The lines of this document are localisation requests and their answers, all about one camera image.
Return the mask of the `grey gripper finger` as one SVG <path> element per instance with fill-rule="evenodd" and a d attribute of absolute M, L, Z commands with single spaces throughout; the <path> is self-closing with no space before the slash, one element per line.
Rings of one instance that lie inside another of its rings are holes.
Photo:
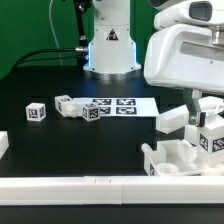
<path fill-rule="evenodd" d="M 196 127 L 203 127 L 205 124 L 206 113 L 201 110 L 199 104 L 201 98 L 200 90 L 185 89 L 183 91 L 183 100 L 189 112 L 188 123 Z"/>

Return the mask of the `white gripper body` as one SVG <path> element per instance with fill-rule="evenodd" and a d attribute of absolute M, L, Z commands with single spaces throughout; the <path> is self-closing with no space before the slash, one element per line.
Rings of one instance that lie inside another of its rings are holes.
<path fill-rule="evenodd" d="M 157 31 L 145 57 L 151 85 L 224 93 L 224 0 L 149 0 Z"/>

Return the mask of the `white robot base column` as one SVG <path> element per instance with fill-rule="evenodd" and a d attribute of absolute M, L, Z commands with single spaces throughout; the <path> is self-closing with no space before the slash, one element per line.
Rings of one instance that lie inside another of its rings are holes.
<path fill-rule="evenodd" d="M 93 0 L 94 37 L 84 70 L 101 80 L 129 78 L 141 65 L 130 35 L 130 0 Z"/>

